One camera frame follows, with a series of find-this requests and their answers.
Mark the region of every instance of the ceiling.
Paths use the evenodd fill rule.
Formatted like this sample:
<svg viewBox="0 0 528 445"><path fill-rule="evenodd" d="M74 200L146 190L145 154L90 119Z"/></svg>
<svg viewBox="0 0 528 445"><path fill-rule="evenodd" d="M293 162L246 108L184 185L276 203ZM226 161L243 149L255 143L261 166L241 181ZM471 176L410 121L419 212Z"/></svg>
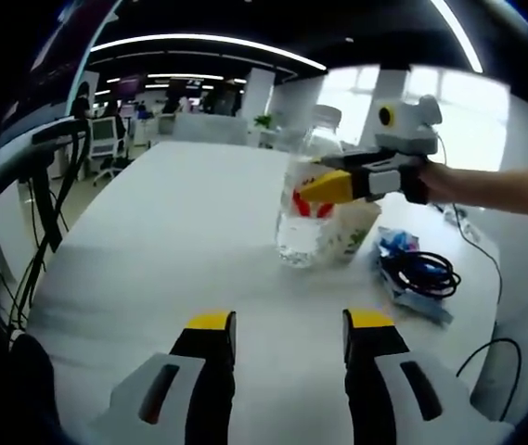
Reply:
<svg viewBox="0 0 528 445"><path fill-rule="evenodd" d="M509 26L500 0L446 0L483 65L484 75L528 100L528 41L519 20ZM329 69L411 64L471 70L454 34L430 0L334 0L331 7L277 0L123 0L97 45L150 34L235 37L308 57ZM273 70L277 83L324 71L261 49L195 40L158 40L94 51L90 70L107 79L137 73L199 73L244 79L252 67Z"/></svg>

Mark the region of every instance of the window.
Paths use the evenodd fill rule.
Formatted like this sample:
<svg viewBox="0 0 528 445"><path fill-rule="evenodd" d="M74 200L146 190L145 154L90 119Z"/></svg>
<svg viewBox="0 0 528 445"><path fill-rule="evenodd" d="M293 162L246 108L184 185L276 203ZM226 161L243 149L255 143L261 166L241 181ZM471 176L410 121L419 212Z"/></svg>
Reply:
<svg viewBox="0 0 528 445"><path fill-rule="evenodd" d="M434 129L442 137L447 165L458 169L497 171L507 140L509 88L502 83L455 70L413 67L406 100L434 95L443 123ZM431 157L445 162L444 150Z"/></svg>
<svg viewBox="0 0 528 445"><path fill-rule="evenodd" d="M341 111L336 134L343 142L358 145L379 72L376 65L342 68L330 71L324 79L316 103Z"/></svg>

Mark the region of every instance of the white table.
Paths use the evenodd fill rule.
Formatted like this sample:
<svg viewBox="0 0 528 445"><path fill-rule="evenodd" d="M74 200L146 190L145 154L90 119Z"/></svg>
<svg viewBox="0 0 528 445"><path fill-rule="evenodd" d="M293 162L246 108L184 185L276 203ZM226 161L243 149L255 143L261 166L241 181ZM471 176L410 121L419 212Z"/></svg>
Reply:
<svg viewBox="0 0 528 445"><path fill-rule="evenodd" d="M341 310L387 307L412 349L455 371L490 339L495 267L428 207L385 199L379 223L445 255L463 282L447 328L391 307L367 272L370 238L346 268L280 265L274 230L287 155L244 146L166 142L92 202L48 264L29 332L50 354L58 408L79 438L111 389L194 314L238 313L231 444L352 443ZM485 247L496 258L496 248ZM485 353L463 373L473 388Z"/></svg>

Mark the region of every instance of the table surface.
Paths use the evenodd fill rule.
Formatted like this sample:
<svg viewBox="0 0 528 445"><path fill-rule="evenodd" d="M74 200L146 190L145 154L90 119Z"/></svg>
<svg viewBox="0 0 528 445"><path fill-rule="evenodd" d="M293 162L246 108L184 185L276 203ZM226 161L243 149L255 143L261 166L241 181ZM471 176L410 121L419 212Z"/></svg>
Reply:
<svg viewBox="0 0 528 445"><path fill-rule="evenodd" d="M238 313L230 443L352 443L341 311L389 311L406 343L455 370L491 338L493 263L436 210L393 194L356 259L316 273L282 266L274 231L288 156L245 146L165 142L91 203L39 285L29 332L51 356L62 424L75 438L111 389L168 352L198 312ZM393 307L367 271L378 225L418 235L462 277L439 327ZM496 247L482 245L498 259ZM485 353L462 379L473 388Z"/></svg>

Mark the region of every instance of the hand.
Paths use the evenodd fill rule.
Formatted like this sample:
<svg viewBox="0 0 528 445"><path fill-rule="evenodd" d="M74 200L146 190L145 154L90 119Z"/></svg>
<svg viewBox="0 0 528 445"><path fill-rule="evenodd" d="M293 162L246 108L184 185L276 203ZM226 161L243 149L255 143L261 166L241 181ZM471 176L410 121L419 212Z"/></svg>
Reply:
<svg viewBox="0 0 528 445"><path fill-rule="evenodd" d="M429 201L455 202L455 187L452 183L451 169L443 164L429 162L419 174L420 181L429 187Z"/></svg>

